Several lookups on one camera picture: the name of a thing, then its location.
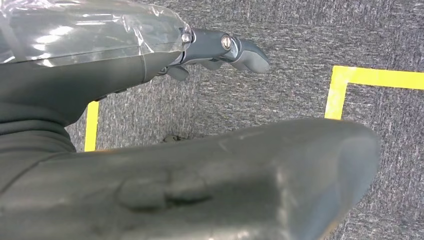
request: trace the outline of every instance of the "metal bolt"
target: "metal bolt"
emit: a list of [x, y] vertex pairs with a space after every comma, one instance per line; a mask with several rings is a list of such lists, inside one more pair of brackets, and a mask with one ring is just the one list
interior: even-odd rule
[[192, 41], [192, 36], [188, 33], [184, 33], [183, 35], [181, 35], [181, 40], [183, 43], [188, 44]]
[[231, 37], [230, 36], [228, 36], [228, 35], [222, 36], [221, 43], [222, 43], [222, 47], [225, 50], [230, 50], [231, 49], [232, 42], [231, 42]]

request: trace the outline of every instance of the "clear plastic covering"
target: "clear plastic covering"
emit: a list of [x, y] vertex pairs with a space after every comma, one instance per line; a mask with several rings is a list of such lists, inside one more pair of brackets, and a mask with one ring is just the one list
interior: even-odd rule
[[190, 26], [172, 10], [130, 0], [0, 0], [0, 64], [182, 52], [183, 34]]

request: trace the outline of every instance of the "yellow line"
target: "yellow line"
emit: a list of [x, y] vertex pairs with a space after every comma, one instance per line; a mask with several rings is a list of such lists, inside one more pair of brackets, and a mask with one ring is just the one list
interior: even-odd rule
[[349, 74], [342, 66], [334, 66], [332, 70], [330, 89], [328, 90], [327, 105], [325, 107], [326, 119], [342, 119], [343, 104], [346, 89], [348, 88]]
[[424, 90], [424, 73], [334, 66], [325, 118], [342, 119], [348, 84]]
[[424, 73], [355, 67], [353, 74], [349, 78], [349, 83], [424, 90]]
[[99, 102], [93, 101], [87, 108], [87, 125], [85, 129], [84, 151], [91, 152], [96, 150], [97, 124], [99, 119]]

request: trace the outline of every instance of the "plastic wrap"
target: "plastic wrap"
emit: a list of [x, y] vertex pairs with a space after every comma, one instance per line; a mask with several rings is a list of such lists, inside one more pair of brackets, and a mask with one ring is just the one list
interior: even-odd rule
[[182, 52], [172, 10], [127, 0], [0, 0], [0, 64], [46, 67]]

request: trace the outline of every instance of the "gray carpet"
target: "gray carpet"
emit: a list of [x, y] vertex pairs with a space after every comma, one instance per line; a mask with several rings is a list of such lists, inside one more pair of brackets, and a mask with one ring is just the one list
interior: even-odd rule
[[[424, 72], [424, 0], [144, 2], [169, 7], [192, 26], [253, 39], [272, 69], [251, 76], [195, 66], [185, 82], [160, 77], [111, 95], [100, 102], [100, 149], [323, 117], [333, 65]], [[424, 91], [350, 85], [343, 118], [381, 136], [381, 169], [328, 239], [424, 239]], [[84, 121], [68, 128], [79, 151]]]

